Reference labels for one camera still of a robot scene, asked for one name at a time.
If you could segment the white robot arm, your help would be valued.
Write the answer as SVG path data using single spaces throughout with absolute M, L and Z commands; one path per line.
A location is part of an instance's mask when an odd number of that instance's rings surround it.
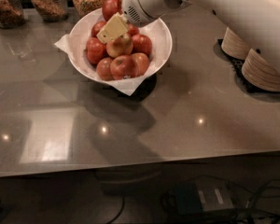
M 99 40 L 107 43 L 129 24 L 144 27 L 192 4 L 213 12 L 280 73 L 280 0 L 122 0 L 122 13 L 107 22 Z

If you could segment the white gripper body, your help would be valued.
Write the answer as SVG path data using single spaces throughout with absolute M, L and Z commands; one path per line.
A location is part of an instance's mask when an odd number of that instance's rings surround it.
M 144 27 L 167 13 L 189 5 L 189 0 L 122 0 L 121 9 L 129 23 Z

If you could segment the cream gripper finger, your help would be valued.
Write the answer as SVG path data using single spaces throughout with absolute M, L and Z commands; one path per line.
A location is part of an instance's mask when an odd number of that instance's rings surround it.
M 115 40 L 129 31 L 128 21 L 123 14 L 113 15 L 97 34 L 97 38 L 104 44 Z

